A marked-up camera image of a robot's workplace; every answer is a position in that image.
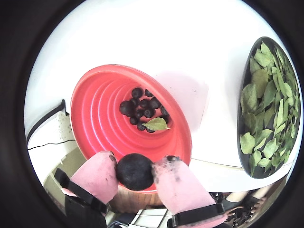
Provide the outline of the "pink padded gripper finger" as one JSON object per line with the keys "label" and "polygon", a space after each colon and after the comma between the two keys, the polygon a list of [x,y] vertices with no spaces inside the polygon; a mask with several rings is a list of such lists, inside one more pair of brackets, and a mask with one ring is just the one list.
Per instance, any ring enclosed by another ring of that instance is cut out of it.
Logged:
{"label": "pink padded gripper finger", "polygon": [[171,212],[169,228],[227,228],[228,215],[216,203],[189,167],[176,156],[165,156],[152,164],[157,193]]}
{"label": "pink padded gripper finger", "polygon": [[105,228],[108,202],[118,192],[116,158],[101,151],[88,159],[73,175],[60,168],[55,172],[65,194],[65,213],[75,228]]}

